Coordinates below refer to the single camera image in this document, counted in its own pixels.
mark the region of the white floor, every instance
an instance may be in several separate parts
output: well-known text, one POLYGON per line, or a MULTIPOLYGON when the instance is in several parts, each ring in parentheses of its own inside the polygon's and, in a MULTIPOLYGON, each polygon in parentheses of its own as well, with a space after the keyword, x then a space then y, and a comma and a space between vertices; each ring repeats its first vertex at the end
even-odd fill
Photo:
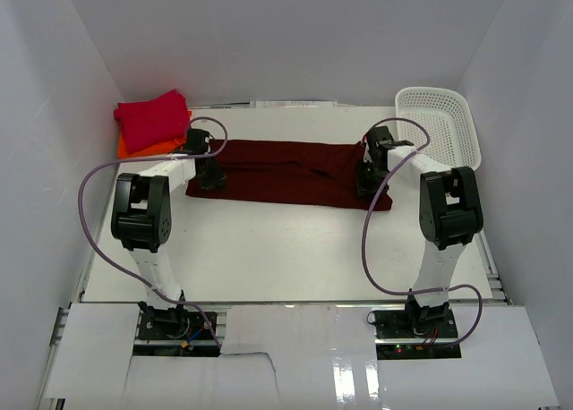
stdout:
MULTIPOLYGON (((393 107, 201 110, 221 120, 231 139, 354 143, 393 107)), ((205 125, 216 136, 216 125, 205 125)), ((137 172, 151 164, 122 165, 137 172)), ((376 213, 368 239, 372 274, 383 286, 407 290, 423 255, 417 190, 392 181, 392 210, 376 213)), ((167 247, 176 279, 197 302, 358 301, 391 299, 364 276, 360 236, 365 212, 313 206, 192 199, 172 193, 173 230, 167 247)), ((128 252, 109 230, 106 215, 100 247, 135 270, 128 252)), ((452 284, 492 293, 485 260, 475 241, 460 258, 452 284)), ((143 286, 99 257, 93 261, 84 302, 139 301, 143 286)), ((451 298, 475 298, 460 290, 451 298)))

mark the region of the gray wall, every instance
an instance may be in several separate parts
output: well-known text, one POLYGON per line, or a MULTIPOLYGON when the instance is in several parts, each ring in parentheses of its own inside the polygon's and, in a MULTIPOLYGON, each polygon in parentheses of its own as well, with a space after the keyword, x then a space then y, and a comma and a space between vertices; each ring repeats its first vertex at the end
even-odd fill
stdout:
POLYGON ((73 0, 128 100, 391 105, 456 88, 503 0, 73 0))
POLYGON ((0 37, 0 407, 26 410, 87 256, 76 193, 114 156, 120 94, 70 0, 0 0, 0 37))
POLYGON ((573 409, 573 0, 506 0, 458 90, 482 148, 485 229, 573 409))

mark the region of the laundry basket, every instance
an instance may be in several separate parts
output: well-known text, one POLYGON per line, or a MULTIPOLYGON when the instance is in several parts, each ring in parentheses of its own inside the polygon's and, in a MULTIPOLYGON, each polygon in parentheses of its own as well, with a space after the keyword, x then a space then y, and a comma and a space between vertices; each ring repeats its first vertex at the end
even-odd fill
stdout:
MULTIPOLYGON (((423 153, 451 167, 479 167, 482 154, 464 97, 453 90, 405 88, 396 94, 395 104, 396 116, 416 121, 430 134, 430 145, 423 153)), ((406 122, 397 124, 400 140, 422 146, 425 137, 418 128, 406 122)))

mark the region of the dark red cloth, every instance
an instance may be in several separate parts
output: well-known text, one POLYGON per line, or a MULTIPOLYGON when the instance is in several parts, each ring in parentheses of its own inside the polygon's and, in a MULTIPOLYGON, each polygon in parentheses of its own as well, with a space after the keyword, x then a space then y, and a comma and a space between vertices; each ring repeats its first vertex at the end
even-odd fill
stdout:
POLYGON ((176 90, 151 101, 119 103, 114 118, 120 122, 128 153, 183 137, 189 122, 185 97, 176 90))
MULTIPOLYGON (((217 149, 221 141, 211 143, 217 149)), ((226 188, 203 191, 191 180, 186 194, 222 200, 278 202, 368 209, 356 197, 356 163, 364 147, 297 141, 231 140, 217 156, 227 175, 226 188)), ((389 210, 392 199, 384 194, 376 210, 389 210)))

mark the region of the purple cable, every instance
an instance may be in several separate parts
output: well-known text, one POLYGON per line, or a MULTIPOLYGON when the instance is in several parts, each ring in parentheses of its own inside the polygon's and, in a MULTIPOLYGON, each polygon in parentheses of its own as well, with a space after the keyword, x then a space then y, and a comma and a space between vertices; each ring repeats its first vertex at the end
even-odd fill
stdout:
POLYGON ((456 291, 458 289, 462 289, 464 287, 471 289, 472 291, 475 292, 475 294, 477 295, 477 315, 475 316, 475 321, 474 324, 472 325, 472 328, 470 328, 467 333, 460 339, 458 339, 457 341, 454 341, 453 343, 447 343, 446 347, 452 347, 452 346, 456 346, 459 345, 460 343, 462 343, 463 341, 466 341, 466 339, 471 336, 475 329, 477 328, 477 324, 480 322, 480 319, 482 318, 482 311, 483 311, 483 298, 482 295, 480 294, 480 291, 473 285, 468 285, 468 284, 464 284, 464 285, 456 285, 456 286, 452 286, 449 287, 447 289, 441 288, 441 287, 431 287, 429 289, 419 289, 417 291, 392 291, 389 289, 386 289, 382 286, 380 286, 378 283, 376 283, 376 280, 374 280, 374 278, 372 277, 372 274, 370 273, 370 270, 368 269, 368 261, 366 259, 366 237, 368 235, 368 226, 370 225, 370 219, 372 218, 372 213, 374 212, 374 207, 376 206, 376 203, 378 202, 378 199, 381 197, 382 195, 382 191, 383 189, 386 187, 386 185, 388 184, 388 181, 390 180, 390 178, 406 163, 408 162, 410 159, 412 159, 420 150, 425 149, 429 144, 430 144, 430 134, 426 131, 426 129, 421 126, 419 123, 411 120, 411 119, 406 119, 404 117, 389 117, 387 119, 382 119, 381 121, 377 122, 376 124, 374 124, 370 130, 373 130, 374 128, 376 128, 378 125, 380 124, 384 124, 385 122, 389 122, 389 121, 403 121, 403 122, 408 122, 409 124, 412 124, 414 126, 416 126, 417 128, 419 128, 420 130, 422 130, 423 135, 425 135, 426 137, 426 142, 420 146, 417 150, 413 151, 412 153, 410 153, 409 155, 407 155, 404 159, 402 159, 394 168, 392 168, 392 170, 390 170, 390 172, 386 175, 386 177, 384 177, 384 180, 382 181, 380 187, 378 188, 378 191, 376 191, 376 194, 374 195, 374 198, 372 199, 372 202, 370 204, 370 207, 368 208, 368 213, 366 213, 366 219, 364 220, 364 227, 362 230, 362 244, 361 244, 361 252, 362 252, 362 266, 364 268, 364 274, 366 275, 366 277, 368 278, 368 280, 370 281, 370 283, 379 291, 383 292, 384 294, 388 294, 388 295, 394 295, 394 296, 409 296, 409 295, 419 295, 419 294, 429 294, 432 292, 443 292, 443 291, 456 291))
POLYGON ((149 282, 148 280, 146 280, 145 278, 143 278, 139 274, 134 273, 134 272, 130 271, 129 269, 126 269, 125 267, 122 267, 117 262, 115 262, 114 260, 109 258, 105 253, 103 253, 103 251, 101 249, 99 249, 98 244, 96 243, 96 241, 91 236, 90 229, 88 228, 88 224, 86 222, 85 212, 83 211, 83 192, 85 190, 86 183, 89 181, 89 179, 93 175, 95 175, 99 170, 101 170, 103 168, 110 167, 110 166, 116 166, 116 165, 124 164, 124 163, 128 163, 128 162, 156 162, 156 161, 172 161, 172 160, 180 160, 180 159, 212 158, 212 157, 217 156, 219 153, 221 153, 221 151, 227 145, 227 141, 228 141, 227 128, 225 128, 225 126, 220 121, 218 121, 217 119, 214 119, 212 117, 207 117, 207 116, 200 116, 200 117, 193 118, 189 122, 187 127, 189 127, 189 125, 191 125, 193 122, 200 121, 200 120, 214 122, 215 124, 217 124, 218 126, 220 126, 223 129, 223 133, 225 134, 225 139, 223 140, 223 144, 221 144, 220 148, 218 148, 214 152, 205 153, 202 155, 177 155, 177 156, 168 156, 168 157, 145 157, 145 158, 115 159, 115 160, 107 162, 105 164, 101 164, 101 165, 93 168, 89 173, 87 173, 86 176, 81 181, 80 189, 78 190, 78 212, 80 213, 81 229, 83 230, 83 233, 86 235, 86 238, 88 239, 88 243, 93 248, 95 253, 97 253, 105 262, 107 262, 112 267, 119 269, 122 273, 125 273, 126 275, 139 280, 140 282, 142 282, 143 285, 145 285, 148 288, 151 288, 153 293, 155 295, 157 295, 159 298, 161 298, 163 301, 166 301, 168 303, 175 304, 175 305, 179 305, 179 304, 188 305, 188 306, 191 306, 193 309, 195 309, 197 312, 199 312, 199 314, 205 320, 205 323, 209 326, 209 331, 210 331, 211 335, 213 336, 213 340, 215 340, 215 343, 217 344, 218 348, 220 349, 221 343, 218 341, 217 336, 215 334, 215 330, 213 329, 211 322, 210 322, 209 318, 207 317, 207 314, 203 311, 203 309, 197 303, 192 303, 191 301, 177 301, 177 300, 172 300, 171 298, 168 298, 167 296, 161 294, 157 289, 154 289, 151 282, 149 282))

